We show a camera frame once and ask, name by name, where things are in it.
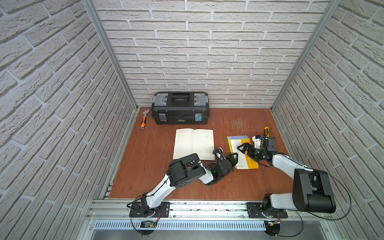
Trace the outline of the large white lined notebook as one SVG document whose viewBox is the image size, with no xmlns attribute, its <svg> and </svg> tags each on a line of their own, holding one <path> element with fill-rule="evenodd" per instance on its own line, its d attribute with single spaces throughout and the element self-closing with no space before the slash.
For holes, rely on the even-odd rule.
<svg viewBox="0 0 384 240">
<path fill-rule="evenodd" d="M 178 129 L 174 145 L 173 159 L 197 154 L 200 160 L 214 161 L 214 131 L 205 129 Z"/>
</svg>

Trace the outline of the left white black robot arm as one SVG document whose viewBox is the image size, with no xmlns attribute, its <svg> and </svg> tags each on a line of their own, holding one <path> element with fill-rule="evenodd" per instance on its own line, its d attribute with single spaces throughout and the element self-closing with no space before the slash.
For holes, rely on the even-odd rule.
<svg viewBox="0 0 384 240">
<path fill-rule="evenodd" d="M 172 161 L 163 180 L 151 192 L 144 193 L 127 204 L 127 208 L 130 209 L 130 217 L 166 218 L 168 214 L 162 213 L 160 206 L 171 192 L 197 180 L 206 186 L 212 186 L 234 171 L 238 163 L 237 153 L 225 157 L 223 150 L 217 148 L 213 151 L 213 155 L 218 160 L 208 166 L 203 164 L 196 153 Z"/>
</svg>

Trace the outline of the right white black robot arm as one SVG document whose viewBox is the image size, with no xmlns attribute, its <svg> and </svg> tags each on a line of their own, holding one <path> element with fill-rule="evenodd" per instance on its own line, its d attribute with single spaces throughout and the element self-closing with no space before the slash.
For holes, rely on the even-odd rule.
<svg viewBox="0 0 384 240">
<path fill-rule="evenodd" d="M 339 221 L 348 216 L 352 208 L 352 197 L 349 190 L 337 178 L 324 170 L 307 167 L 287 154 L 278 152 L 276 139 L 273 137 L 255 136 L 254 145 L 243 143 L 237 149 L 253 161 L 266 161 L 267 168 L 275 167 L 293 179 L 293 190 L 286 194 L 266 194 L 261 205 L 264 213 L 276 215 L 282 210 L 307 212 L 322 219 L 315 213 L 333 214 L 337 209 L 331 178 L 347 192 L 349 197 L 348 211 Z"/>
</svg>

